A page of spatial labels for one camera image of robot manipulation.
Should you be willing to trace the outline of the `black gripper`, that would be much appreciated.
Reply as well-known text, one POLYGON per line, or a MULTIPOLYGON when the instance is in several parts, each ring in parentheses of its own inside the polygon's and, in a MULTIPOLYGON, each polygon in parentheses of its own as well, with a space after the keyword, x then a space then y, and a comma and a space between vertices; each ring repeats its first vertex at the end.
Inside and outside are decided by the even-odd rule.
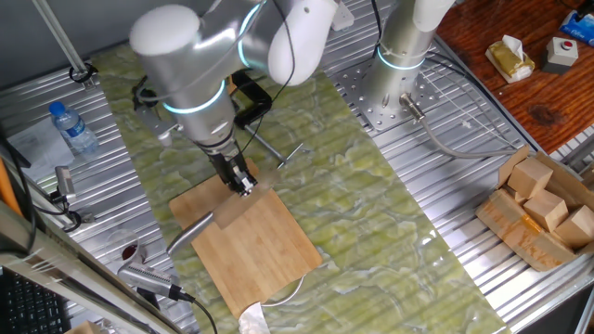
POLYGON ((225 185, 242 197, 253 192, 258 182, 247 171, 247 164, 238 146, 226 146, 221 150, 209 149, 206 154, 225 185))

